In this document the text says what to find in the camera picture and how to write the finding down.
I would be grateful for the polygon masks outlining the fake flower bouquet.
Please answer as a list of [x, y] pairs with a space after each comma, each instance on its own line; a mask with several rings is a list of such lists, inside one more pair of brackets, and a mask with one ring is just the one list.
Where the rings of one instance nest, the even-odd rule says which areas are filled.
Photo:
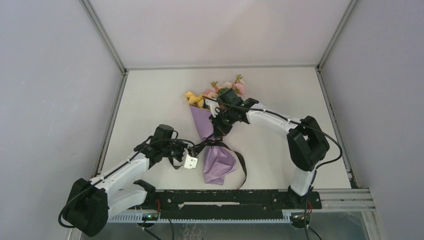
[[190, 106], [206, 109], [204, 107], [204, 97], [217, 99], [218, 96], [227, 90], [233, 90], [238, 97], [241, 97], [246, 93], [246, 83], [244, 82], [241, 74], [236, 75], [234, 81], [227, 81], [222, 85], [218, 85], [218, 83], [218, 81], [212, 81], [210, 83], [211, 88], [207, 88], [200, 95], [196, 95], [195, 93], [188, 91], [184, 94], [184, 98]]

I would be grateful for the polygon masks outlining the purple pink wrapping paper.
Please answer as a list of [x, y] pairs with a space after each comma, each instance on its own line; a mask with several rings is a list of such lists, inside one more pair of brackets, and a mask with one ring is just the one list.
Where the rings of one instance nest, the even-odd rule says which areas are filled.
[[[190, 106], [190, 111], [199, 138], [212, 140], [214, 129], [209, 119], [209, 111], [196, 106]], [[236, 170], [236, 159], [224, 147], [206, 146], [203, 157], [203, 178], [206, 184], [222, 186], [225, 176]]]

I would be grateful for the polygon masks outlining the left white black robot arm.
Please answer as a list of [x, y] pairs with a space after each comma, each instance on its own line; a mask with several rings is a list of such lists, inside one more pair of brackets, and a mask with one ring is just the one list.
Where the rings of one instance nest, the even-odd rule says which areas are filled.
[[161, 202], [156, 188], [138, 177], [164, 158], [182, 164], [186, 157], [194, 155], [195, 143], [173, 137], [176, 133], [173, 127], [160, 124], [153, 135], [133, 148], [127, 159], [89, 180], [76, 180], [58, 214], [58, 224], [93, 237], [110, 218], [129, 208], [142, 206], [159, 211]]

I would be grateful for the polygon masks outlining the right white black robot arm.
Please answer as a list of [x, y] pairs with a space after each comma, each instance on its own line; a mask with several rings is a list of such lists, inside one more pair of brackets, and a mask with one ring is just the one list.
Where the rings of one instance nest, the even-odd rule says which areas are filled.
[[266, 109], [258, 100], [243, 100], [228, 89], [218, 98], [204, 97], [204, 106], [211, 112], [213, 136], [226, 136], [237, 122], [256, 125], [285, 137], [289, 154], [295, 165], [294, 177], [289, 186], [289, 203], [302, 208], [309, 201], [317, 164], [330, 149], [328, 136], [322, 132], [312, 116], [292, 118]]

